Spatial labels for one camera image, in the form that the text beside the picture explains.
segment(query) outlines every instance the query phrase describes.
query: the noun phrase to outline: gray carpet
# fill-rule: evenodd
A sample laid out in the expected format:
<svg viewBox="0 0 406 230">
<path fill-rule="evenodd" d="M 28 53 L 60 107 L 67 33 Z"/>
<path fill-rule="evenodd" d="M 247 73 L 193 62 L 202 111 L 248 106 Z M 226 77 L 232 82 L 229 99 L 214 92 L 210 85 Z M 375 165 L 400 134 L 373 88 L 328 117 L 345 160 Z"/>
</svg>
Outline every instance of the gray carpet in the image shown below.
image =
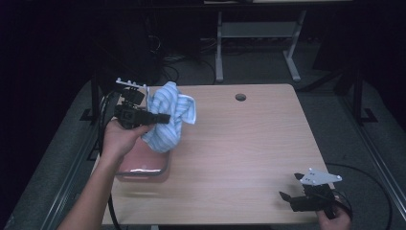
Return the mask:
<svg viewBox="0 0 406 230">
<path fill-rule="evenodd" d="M 290 83 L 295 88 L 308 85 L 321 78 L 327 72 L 313 70 L 312 64 L 317 54 L 318 44 L 300 43 L 294 55 L 300 82 L 294 82 L 290 76 L 282 56 L 284 43 L 272 44 L 255 49 L 246 54 L 223 57 L 223 84 L 242 83 Z M 214 55 L 202 57 L 214 67 Z M 183 60 L 171 64 L 179 72 L 179 85 L 211 84 L 214 79 L 212 68 L 206 62 Z M 167 68 L 175 78 L 175 72 Z M 162 85 L 165 78 L 157 83 Z M 356 167 L 380 180 L 379 173 L 372 163 L 369 149 L 360 137 L 358 126 L 352 119 L 346 102 L 351 94 L 341 98 L 333 94 L 332 88 L 336 80 L 332 80 L 311 93 L 298 93 L 304 114 L 310 124 L 321 154 L 326 162 Z M 371 136 L 376 148 L 393 173 L 399 186 L 406 189 L 406 135 L 391 113 L 380 100 L 377 92 L 364 83 L 364 107 L 370 108 L 378 123 L 365 124 L 364 129 Z M 13 224 L 8 229 L 41 229 L 47 217 L 54 217 L 58 223 L 72 207 L 80 194 L 93 167 L 92 147 L 95 144 L 90 122 L 80 121 L 83 111 L 91 107 L 90 84 L 83 86 L 73 101 L 71 108 L 54 140 L 48 147 L 30 184 L 21 197 L 13 212 Z M 85 155 L 78 155 L 80 150 Z M 353 208 L 354 218 L 352 229 L 385 229 L 389 216 L 389 206 L 379 187 L 367 176 L 354 170 L 327 166 L 331 173 L 343 176 L 344 181 L 335 183 L 338 191 L 345 194 Z M 62 191 L 60 187 L 68 172 L 77 168 L 72 180 L 72 188 Z M 58 192 L 65 193 L 67 198 L 61 202 L 60 215 L 49 215 Z M 396 206 L 392 204 L 393 217 L 391 229 L 406 229 L 406 222 Z M 129 226 L 127 229 L 147 229 L 146 226 Z M 271 226 L 187 226 L 182 229 L 319 229 L 318 224 L 271 225 Z"/>
</svg>

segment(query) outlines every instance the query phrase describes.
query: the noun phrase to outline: plastic container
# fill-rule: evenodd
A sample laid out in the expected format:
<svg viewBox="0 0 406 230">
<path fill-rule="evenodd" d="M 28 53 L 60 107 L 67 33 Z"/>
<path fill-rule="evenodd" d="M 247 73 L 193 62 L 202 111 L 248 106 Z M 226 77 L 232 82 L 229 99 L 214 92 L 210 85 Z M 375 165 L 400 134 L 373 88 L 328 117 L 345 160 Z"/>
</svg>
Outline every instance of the plastic container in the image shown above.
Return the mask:
<svg viewBox="0 0 406 230">
<path fill-rule="evenodd" d="M 169 177 L 170 151 L 158 153 L 138 138 L 116 177 L 122 182 L 164 182 Z"/>
</svg>

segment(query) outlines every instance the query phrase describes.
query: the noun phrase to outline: black cable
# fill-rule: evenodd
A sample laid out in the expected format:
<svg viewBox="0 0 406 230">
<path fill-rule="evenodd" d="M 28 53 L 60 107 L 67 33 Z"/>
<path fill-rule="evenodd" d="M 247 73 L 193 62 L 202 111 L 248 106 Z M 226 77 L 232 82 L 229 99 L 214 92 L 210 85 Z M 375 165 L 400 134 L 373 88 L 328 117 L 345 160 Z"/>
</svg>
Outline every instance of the black cable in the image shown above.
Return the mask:
<svg viewBox="0 0 406 230">
<path fill-rule="evenodd" d="M 337 200 L 332 200 L 332 205 L 338 206 L 339 208 L 341 208 L 342 210 L 344 210 L 344 212 L 347 213 L 347 215 L 349 215 L 350 220 L 352 221 L 352 209 L 347 207 L 346 205 L 344 205 L 342 202 L 337 201 Z"/>
<path fill-rule="evenodd" d="M 240 41 L 240 39 L 237 39 L 236 41 L 230 42 L 230 43 L 234 43 L 234 46 L 231 47 L 227 44 L 223 45 L 223 52 L 222 55 L 224 56 L 242 56 L 245 54 L 250 54 L 252 52 L 254 52 L 255 50 L 255 45 L 254 45 L 254 41 L 251 41 L 251 44 L 246 44 L 246 43 L 242 43 Z"/>
<path fill-rule="evenodd" d="M 105 114 L 107 113 L 107 107 L 108 104 L 110 103 L 110 99 L 111 97 L 114 95 L 114 92 L 109 93 L 107 96 L 105 96 L 102 100 L 101 103 L 101 116 L 99 118 L 99 155 L 102 156 L 102 145 L 103 145 L 103 140 L 104 140 L 104 131 L 105 128 L 107 126 L 107 124 L 104 123 L 104 119 L 105 119 Z M 108 198 L 107 201 L 107 205 L 108 205 L 108 210 L 110 211 L 110 216 L 111 216 L 111 220 L 113 221 L 114 227 L 117 230 L 121 230 L 122 228 L 120 227 L 119 222 L 117 221 L 117 217 L 116 217 L 116 213 L 114 211 L 114 206 L 113 206 L 113 198 L 110 196 Z"/>
<path fill-rule="evenodd" d="M 338 194 L 340 197 L 342 197 L 342 198 L 347 202 L 347 204 L 349 205 L 350 210 L 352 210 L 352 205 L 351 205 L 349 199 L 348 199 L 345 195 L 341 194 L 341 193 L 338 192 L 337 190 L 332 190 L 332 191 L 333 191 L 334 193 Z"/>
<path fill-rule="evenodd" d="M 213 66 L 212 66 L 209 62 L 207 62 L 206 60 L 200 59 L 200 61 L 203 62 L 203 63 L 205 63 L 205 64 L 207 64 L 207 65 L 209 65 L 209 67 L 212 69 L 212 72 L 213 72 L 213 75 L 214 75 L 214 79 L 213 79 L 212 84 L 215 84 L 215 80 L 216 80 L 216 78 L 215 78 L 215 69 L 214 69 Z"/>
<path fill-rule="evenodd" d="M 173 70 L 176 73 L 176 78 L 174 80 L 170 77 L 170 74 L 165 70 L 165 68 L 169 68 L 169 69 Z M 169 66 L 169 65 L 164 65 L 163 66 L 163 72 L 164 72 L 164 76 L 166 77 L 166 79 L 168 81 L 173 81 L 175 83 L 178 82 L 178 80 L 179 80 L 179 71 L 176 68 L 174 68 L 172 66 Z"/>
<path fill-rule="evenodd" d="M 342 165 L 342 164 L 336 164 L 336 163 L 328 163 L 328 162 L 326 162 L 326 165 L 344 167 L 344 168 L 348 168 L 348 169 L 357 171 L 357 172 L 359 172 L 359 173 L 362 173 L 362 174 L 366 175 L 366 176 L 369 177 L 373 182 L 375 182 L 375 183 L 379 186 L 379 188 L 382 190 L 382 192 L 383 192 L 383 194 L 385 195 L 385 198 L 386 198 L 386 200 L 387 200 L 387 202 L 388 202 L 388 206 L 389 206 L 389 216 L 388 216 L 388 222 L 387 222 L 387 224 L 386 224 L 386 228 L 385 228 L 385 229 L 386 229 L 386 230 L 391 229 L 391 225 L 392 225 L 392 215 L 393 215 L 392 202 L 391 202 L 391 199 L 390 199 L 390 196 L 389 196 L 388 192 L 385 190 L 385 188 L 382 186 L 382 184 L 379 183 L 379 181 L 378 181 L 377 179 L 375 179 L 375 178 L 374 178 L 372 175 L 370 175 L 369 173 L 367 173 L 367 172 L 365 172 L 365 171 L 362 171 L 362 170 L 360 170 L 360 169 L 357 169 L 357 168 L 355 168 L 355 167 L 353 167 L 353 166 Z"/>
<path fill-rule="evenodd" d="M 200 54 L 207 54 L 216 49 L 217 41 L 215 38 L 200 41 Z"/>
</svg>

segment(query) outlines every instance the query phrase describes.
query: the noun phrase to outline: dark background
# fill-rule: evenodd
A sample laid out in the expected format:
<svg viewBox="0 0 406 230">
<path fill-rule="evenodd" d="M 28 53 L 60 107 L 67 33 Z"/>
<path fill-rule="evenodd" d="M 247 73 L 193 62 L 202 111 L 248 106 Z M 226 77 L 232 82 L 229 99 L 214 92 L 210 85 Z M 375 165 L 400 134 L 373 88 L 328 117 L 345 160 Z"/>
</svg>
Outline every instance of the dark background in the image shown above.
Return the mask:
<svg viewBox="0 0 406 230">
<path fill-rule="evenodd" d="M 195 58 L 198 38 L 215 37 L 215 12 L 159 12 L 151 23 L 146 20 L 148 12 L 100 14 L 81 10 L 100 5 L 98 1 L 80 5 L 77 1 L 51 0 L 0 2 L 4 107 L 0 126 L 0 226 L 10 216 L 72 100 L 86 82 L 96 75 L 103 93 L 117 75 L 154 84 L 159 78 L 161 56 L 151 54 L 147 35 L 159 35 L 169 47 Z M 334 11 L 330 7 L 312 9 L 301 40 L 323 40 L 315 63 L 319 69 L 334 71 L 357 59 L 365 80 L 376 87 L 406 129 L 405 10 L 395 1 L 356 4 Z M 126 44 L 133 39 L 138 42 L 127 49 Z M 140 65 L 128 67 L 133 62 Z"/>
</svg>

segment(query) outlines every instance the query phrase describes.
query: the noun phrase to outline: hole in table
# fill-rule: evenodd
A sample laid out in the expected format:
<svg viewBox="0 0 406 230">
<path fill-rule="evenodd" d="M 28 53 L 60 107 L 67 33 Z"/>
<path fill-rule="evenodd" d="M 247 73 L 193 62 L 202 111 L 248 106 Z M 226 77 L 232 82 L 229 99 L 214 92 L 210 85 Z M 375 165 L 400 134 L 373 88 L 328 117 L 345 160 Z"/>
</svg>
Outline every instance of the hole in table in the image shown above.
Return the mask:
<svg viewBox="0 0 406 230">
<path fill-rule="evenodd" d="M 245 96 L 245 94 L 236 94 L 236 99 L 239 102 L 244 102 L 247 99 L 247 96 Z"/>
</svg>

